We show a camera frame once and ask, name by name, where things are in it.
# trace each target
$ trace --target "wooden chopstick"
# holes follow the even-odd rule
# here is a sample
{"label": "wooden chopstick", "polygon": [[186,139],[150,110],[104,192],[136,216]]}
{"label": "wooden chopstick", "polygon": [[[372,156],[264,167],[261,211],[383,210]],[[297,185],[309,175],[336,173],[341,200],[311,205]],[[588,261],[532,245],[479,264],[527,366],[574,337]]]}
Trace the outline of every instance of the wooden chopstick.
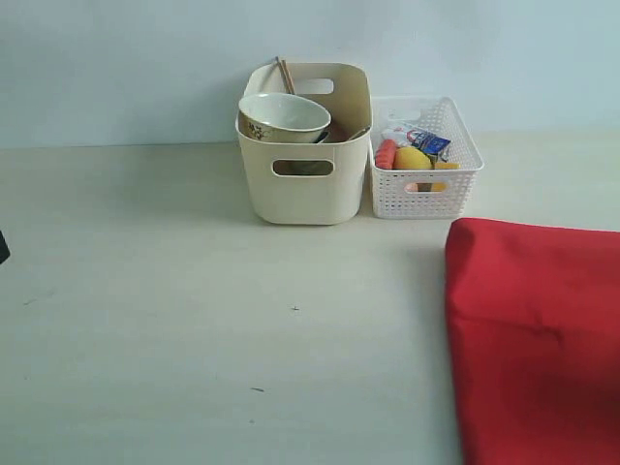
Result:
{"label": "wooden chopstick", "polygon": [[294,95],[295,87],[293,86],[293,79],[291,78],[289,67],[287,66],[287,60],[281,60],[279,56],[276,56],[275,59],[278,62],[278,67],[282,73],[282,80],[284,80],[284,86],[287,89],[287,92]]}

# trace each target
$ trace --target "table surface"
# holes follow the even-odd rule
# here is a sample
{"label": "table surface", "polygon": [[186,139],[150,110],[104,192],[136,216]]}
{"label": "table surface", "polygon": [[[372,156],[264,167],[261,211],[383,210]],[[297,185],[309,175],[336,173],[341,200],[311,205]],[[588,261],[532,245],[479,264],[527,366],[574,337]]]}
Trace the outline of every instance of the table surface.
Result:
{"label": "table surface", "polygon": [[[620,132],[476,139],[468,216],[620,229]],[[270,226],[234,144],[0,151],[0,462],[460,463],[449,226]]]}

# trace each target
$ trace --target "white plastic bin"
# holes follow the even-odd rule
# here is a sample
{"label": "white plastic bin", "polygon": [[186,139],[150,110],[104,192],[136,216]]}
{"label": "white plastic bin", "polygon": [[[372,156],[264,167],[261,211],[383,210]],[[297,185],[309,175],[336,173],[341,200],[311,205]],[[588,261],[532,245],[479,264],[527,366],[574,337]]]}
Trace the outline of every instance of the white plastic bin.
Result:
{"label": "white plastic bin", "polygon": [[[459,170],[382,170],[370,153],[375,215],[387,219],[460,216],[484,163],[454,101],[447,97],[379,97],[373,98],[372,106],[375,150],[389,122],[416,121],[421,128],[451,140],[449,161],[460,165]],[[444,183],[445,190],[412,192],[411,186],[420,183]]]}
{"label": "white plastic bin", "polygon": [[[326,107],[348,134],[372,124],[366,74],[350,65],[289,63],[295,87],[330,80],[327,94],[301,94]],[[244,95],[284,92],[276,65],[254,72]],[[250,198],[256,213],[270,223],[334,225],[353,218],[359,210],[370,134],[340,143],[268,143],[237,134]],[[327,175],[281,175],[273,165],[283,161],[326,160]]]}

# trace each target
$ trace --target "red cloth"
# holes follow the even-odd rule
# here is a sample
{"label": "red cloth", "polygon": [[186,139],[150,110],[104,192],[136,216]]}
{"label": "red cloth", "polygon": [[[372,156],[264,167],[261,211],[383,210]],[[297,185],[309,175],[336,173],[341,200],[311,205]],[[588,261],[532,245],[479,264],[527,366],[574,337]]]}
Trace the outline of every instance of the red cloth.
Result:
{"label": "red cloth", "polygon": [[620,233],[461,219],[446,264],[465,463],[620,464]]}

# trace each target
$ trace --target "bowl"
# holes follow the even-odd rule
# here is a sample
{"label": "bowl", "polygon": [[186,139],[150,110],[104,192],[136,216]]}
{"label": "bowl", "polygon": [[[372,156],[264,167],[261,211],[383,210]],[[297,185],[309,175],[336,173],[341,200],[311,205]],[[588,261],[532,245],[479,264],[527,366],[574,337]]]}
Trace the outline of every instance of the bowl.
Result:
{"label": "bowl", "polygon": [[262,142],[313,143],[331,122],[324,107],[292,94],[267,93],[239,101],[239,129]]}

